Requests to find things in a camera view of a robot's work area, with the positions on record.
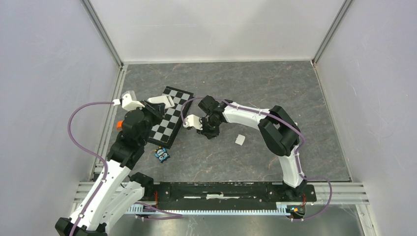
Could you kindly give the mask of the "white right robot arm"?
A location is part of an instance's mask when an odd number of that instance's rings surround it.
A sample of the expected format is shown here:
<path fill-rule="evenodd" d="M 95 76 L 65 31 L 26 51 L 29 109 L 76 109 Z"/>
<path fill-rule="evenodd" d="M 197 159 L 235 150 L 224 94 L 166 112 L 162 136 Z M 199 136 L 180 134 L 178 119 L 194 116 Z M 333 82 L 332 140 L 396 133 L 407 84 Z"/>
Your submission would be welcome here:
<path fill-rule="evenodd" d="M 198 106 L 206 114 L 203 118 L 193 119 L 192 127 L 199 134 L 208 139 L 217 137 L 223 123 L 241 124 L 260 131 L 267 148 L 278 156 L 285 197 L 296 201 L 304 194 L 307 181 L 298 159 L 299 145 L 304 138 L 297 124 L 282 107 L 256 109 L 231 100 L 219 102 L 209 95 Z"/>

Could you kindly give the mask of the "white battery cover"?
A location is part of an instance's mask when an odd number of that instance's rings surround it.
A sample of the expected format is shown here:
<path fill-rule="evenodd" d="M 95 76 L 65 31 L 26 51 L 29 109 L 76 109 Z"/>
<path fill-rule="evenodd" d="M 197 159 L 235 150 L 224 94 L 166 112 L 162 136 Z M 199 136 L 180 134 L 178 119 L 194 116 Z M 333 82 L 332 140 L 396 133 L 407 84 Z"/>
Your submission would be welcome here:
<path fill-rule="evenodd" d="M 237 145 L 242 146 L 242 145 L 244 144 L 245 138 L 246 138 L 246 137 L 245 137 L 244 135 L 238 134 L 238 136 L 237 136 L 237 138 L 236 138 L 236 140 L 235 140 L 235 143 L 236 143 Z"/>

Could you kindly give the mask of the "white remote control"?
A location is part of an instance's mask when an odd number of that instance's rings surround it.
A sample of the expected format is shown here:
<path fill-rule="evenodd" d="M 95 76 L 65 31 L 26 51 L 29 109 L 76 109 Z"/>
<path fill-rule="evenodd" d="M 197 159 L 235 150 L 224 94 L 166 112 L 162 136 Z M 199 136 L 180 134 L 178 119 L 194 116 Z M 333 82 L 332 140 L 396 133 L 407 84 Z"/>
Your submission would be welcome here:
<path fill-rule="evenodd" d="M 158 104 L 159 106 L 163 105 L 164 109 L 175 107 L 175 103 L 170 95 L 151 97 L 147 99 L 147 102 L 151 104 Z"/>

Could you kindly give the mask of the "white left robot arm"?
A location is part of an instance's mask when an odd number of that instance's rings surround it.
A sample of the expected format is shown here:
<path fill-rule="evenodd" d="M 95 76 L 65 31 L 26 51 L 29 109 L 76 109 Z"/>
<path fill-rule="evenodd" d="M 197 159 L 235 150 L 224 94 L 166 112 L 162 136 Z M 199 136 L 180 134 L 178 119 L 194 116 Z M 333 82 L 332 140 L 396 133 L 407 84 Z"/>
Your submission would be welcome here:
<path fill-rule="evenodd" d="M 151 129 L 161 123 L 165 110 L 174 107 L 174 102 L 165 95 L 145 101 L 115 99 L 111 105 L 120 105 L 127 113 L 106 159 L 81 146 L 71 133 L 72 121 L 68 122 L 71 141 L 100 159 L 103 169 L 78 208 L 68 218 L 56 222 L 55 229 L 60 236 L 106 236 L 133 204 L 154 196 L 154 186 L 142 182 L 139 173 L 133 175 L 116 197 L 114 193 L 144 153 Z"/>

